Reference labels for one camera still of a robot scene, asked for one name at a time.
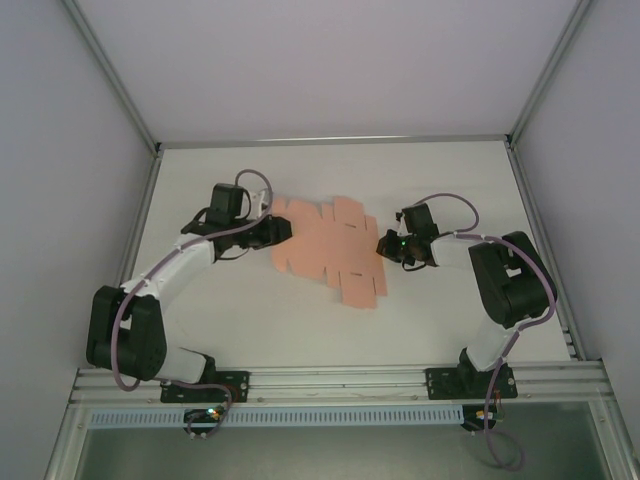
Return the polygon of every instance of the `robotic arm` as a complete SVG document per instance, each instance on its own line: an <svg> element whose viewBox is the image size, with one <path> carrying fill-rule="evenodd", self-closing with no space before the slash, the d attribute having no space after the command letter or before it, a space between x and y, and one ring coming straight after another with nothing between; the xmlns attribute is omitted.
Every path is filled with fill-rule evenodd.
<svg viewBox="0 0 640 480"><path fill-rule="evenodd" d="M396 218L400 226L380 239L378 254L409 272L427 266L472 270L485 309L478 333L460 353L457 368L427 371L430 398L482 398L496 367L500 369L496 387L502 396L517 396L512 371L502 366L503 358L524 328L542 323L537 319L557 298L556 287L527 235L441 234L425 203L403 209Z"/></svg>
<svg viewBox="0 0 640 480"><path fill-rule="evenodd" d="M237 185L237 178L236 185L217 184L209 207L181 230L169 255L140 278L119 288L100 288L91 311L89 363L114 370L116 378L122 372L145 381L211 381L215 361L168 344L163 313L195 276L224 259L223 254L230 248L257 250L291 237L289 221L269 214L272 191L268 183L267 186L267 190L251 193ZM241 217L245 198L248 213ZM120 322L128 319L130 328L121 328Z"/></svg>

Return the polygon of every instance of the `purple cable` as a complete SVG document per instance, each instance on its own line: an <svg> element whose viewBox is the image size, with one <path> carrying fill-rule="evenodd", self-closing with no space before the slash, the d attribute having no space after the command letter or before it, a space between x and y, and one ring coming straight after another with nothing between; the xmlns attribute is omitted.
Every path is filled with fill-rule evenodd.
<svg viewBox="0 0 640 480"><path fill-rule="evenodd" d="M183 245L180 245L179 247L176 247L174 250L169 252L169 254L166 257L160 260L151 270L149 270L149 272L145 275L145 277L142 280L140 280L136 284L136 286L133 287L131 291L122 300L122 303L120 304L120 307L116 312L116 318L113 322L113 328L111 329L111 370L113 371L113 378L116 381L116 384L118 385L118 387L120 387L120 389L124 390L125 392L132 392L133 390L138 388L138 385L140 385L140 380L136 380L133 385L125 384L124 381L122 380L122 376L120 375L120 369L118 368L118 334L120 333L120 324L122 323L122 317L124 316L124 312L127 306L129 305L129 303L131 302L131 300L133 300L133 297L135 297L136 294L145 286L145 284L148 281L150 281L160 270L162 270L162 268L165 265L167 265L171 260L173 260L173 258L176 255L180 254L180 252L182 252L183 250L186 250L187 248L197 245L199 243L213 240L214 238L233 235L235 233L240 233L240 232L244 232L245 230L249 230L250 228L253 228L257 224L259 224L262 220L264 220L267 217L267 215L271 213L271 207L273 206L273 188L271 188L271 182L269 182L269 179L259 171L253 170L251 168L246 168L238 172L238 174L236 175L235 184L238 185L238 181L240 180L240 177L242 177L242 175L247 173L251 173L253 175L260 177L262 181L265 183L267 187L267 191L269 192L269 203L267 205L266 210L262 212L262 215L260 215L251 223L243 225L242 227L230 228L228 230L215 232L210 235L206 235L204 237L195 238L193 240L186 242Z"/></svg>
<svg viewBox="0 0 640 480"><path fill-rule="evenodd" d="M433 195L428 195L424 198L421 198L420 200L418 200L416 203L413 204L413 206L416 205L420 205L421 203L424 203L428 200L431 200L433 198L438 198L438 197L450 197L450 198L455 198L457 200L460 200L463 203L466 203L469 208L473 211L473 215L476 217L475 221L473 222L473 225L471 225L470 227L467 228L459 228L457 231L458 232L470 232L471 230L473 230L474 228L476 228L478 226L478 223L480 223L480 214L478 213L478 209L475 207L475 205L473 205L473 203L471 203L469 200L467 200L466 198L464 198L461 195L458 195L457 193L434 193Z"/></svg>
<svg viewBox="0 0 640 480"><path fill-rule="evenodd" d="M209 430L206 435L204 436L204 438L209 438L210 436L214 435L218 429L220 428L220 425L222 425L222 422L225 421L225 419L227 418L227 415L229 415L229 410L231 410L231 403L233 401L233 397L231 396L231 391L225 387L224 385L219 385L217 383L209 383L209 384L191 384L191 383L185 383L185 382L179 382L179 381L171 381L171 383L173 385L176 385L178 387L183 387L183 388L192 388L194 390L204 390L204 389L216 389L216 390L222 390L224 392L224 394L227 396L227 408L224 409L224 413L222 414L222 416L220 417L220 419L218 420L218 422L213 426L213 428L211 430ZM193 425L193 421L196 418L201 418L206 416L206 413L200 413L200 414L196 414L193 415L191 417L189 417L189 421L187 422L187 433L191 436L191 434L193 433L191 431L191 426Z"/></svg>
<svg viewBox="0 0 640 480"><path fill-rule="evenodd" d="M498 243L500 245L503 245L503 246L507 247L509 250L514 252L520 258L522 258L522 260L525 261L525 263L531 268L531 270L533 270L533 272L538 277L538 280L540 280L540 283L542 283L544 291L547 294L547 298L549 300L549 309L547 310L547 313L544 316L542 316L538 320L533 320L531 322L523 324L523 325L519 326L516 329L515 334L513 335L513 337L511 338L511 340L509 341L509 343L505 347L504 351L500 355L500 358L496 362L496 365L495 365L495 367L493 369L493 375L491 376L491 380L489 381L489 388L487 389L487 394L486 394L485 399L484 399L484 412L483 412L484 413L484 433L485 433L485 438L487 440L487 446L489 447L489 451L491 452L491 456L496 461L498 466L500 466L500 468L503 468L503 469L508 470L510 472L517 472L517 471L522 470L522 468L524 467L524 464L525 464L525 461L526 461L525 452L522 449L522 447L518 444L518 442L515 442L515 439L513 437L510 437L515 442L515 444L518 446L518 450L520 451L520 461L516 465L507 465L506 463L504 463L500 459L500 457L498 456L498 454L497 454L497 452L495 450L495 447L493 445L493 440L492 440L491 436L493 434L498 434L498 433L501 434L501 435L505 435L505 436L508 436L508 435L504 434L504 432L493 432L492 430L489 429L489 405L491 405L491 397L493 396L493 389L495 387L496 380L498 378L498 374L500 373L500 369L502 368L502 365L504 364L504 358L509 354L509 352L511 351L511 349L515 345L516 341L520 337L520 333L521 332L523 332L527 328L531 328L531 327L534 327L536 325L541 325L541 324L545 323L547 320L549 320L553 316L553 314L556 311L556 299L553 296L553 289L551 288L551 285L549 284L549 281L545 277L545 275L542 272L542 270L540 269L540 267L538 267L538 265L536 265L536 263L531 259L531 257L529 257L521 249L519 249L518 247L513 245L511 242L507 242L506 240L504 240L502 238L499 238L499 237L492 237L492 236L488 236L488 235L478 235L478 234L475 234L475 233L461 233L461 234L458 234L457 232L454 232L454 236L456 238L460 238L460 239L463 239L463 240L490 241L490 242Z"/></svg>

